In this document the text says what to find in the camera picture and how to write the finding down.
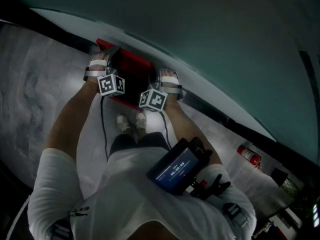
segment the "fire extinguisher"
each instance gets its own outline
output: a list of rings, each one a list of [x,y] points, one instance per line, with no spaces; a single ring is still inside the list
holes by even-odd
[[[247,159],[252,165],[258,167],[258,170],[260,168],[261,163],[261,157],[256,152],[253,152],[251,149],[245,147],[245,146],[239,146],[237,149],[237,152],[243,156],[245,159]]]

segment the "gray floor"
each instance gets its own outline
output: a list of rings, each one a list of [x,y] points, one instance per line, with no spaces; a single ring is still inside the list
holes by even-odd
[[[64,104],[83,84],[90,57],[30,30],[0,24],[0,159],[30,187],[36,179],[46,136]],[[107,162],[99,104],[97,95],[78,145],[77,170],[85,197],[94,193]],[[291,198],[269,177],[274,168],[286,170],[281,164],[200,112],[183,103],[181,106],[215,147],[232,181],[252,201],[257,218],[291,203]],[[120,133],[116,115],[124,113],[134,122],[136,112],[106,98],[104,113],[109,149]],[[166,120],[174,145],[177,140]],[[147,113],[147,121],[147,132],[164,133],[158,113]],[[237,154],[242,144],[262,156],[260,170]],[[293,175],[290,177],[300,184]]]

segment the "device screen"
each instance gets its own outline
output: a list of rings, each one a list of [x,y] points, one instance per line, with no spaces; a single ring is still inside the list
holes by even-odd
[[[187,147],[155,179],[171,190],[198,162],[198,158]]]

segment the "black cable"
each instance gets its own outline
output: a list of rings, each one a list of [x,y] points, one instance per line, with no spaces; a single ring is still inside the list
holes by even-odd
[[[104,122],[104,109],[103,109],[103,104],[104,104],[104,96],[101,96],[101,101],[100,101],[100,114],[101,114],[101,122],[102,122],[102,130],[103,130],[103,135],[104,135],[104,151],[105,151],[105,156],[106,156],[106,162],[108,162],[108,152],[107,152],[107,134],[106,134],[106,128],[105,128],[105,122]]]
[[[164,128],[165,128],[165,134],[166,134],[166,142],[167,142],[167,144],[168,144],[168,146],[169,146],[169,149],[172,149],[172,148],[171,148],[171,145],[170,145],[170,142],[169,142],[168,128],[167,128],[167,123],[166,123],[165,115],[164,115],[164,113],[162,113],[162,112],[159,112],[159,113],[160,113],[160,115],[162,116],[162,119],[163,119],[163,122],[164,122]]]

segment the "white sneaker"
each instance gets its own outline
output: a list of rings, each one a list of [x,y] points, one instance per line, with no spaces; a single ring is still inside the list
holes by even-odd
[[[146,129],[147,128],[147,118],[145,113],[140,110],[137,114],[136,114],[136,127],[137,128],[142,128],[142,129]]]
[[[122,132],[130,128],[128,118],[124,114],[118,114],[116,116],[116,124]]]

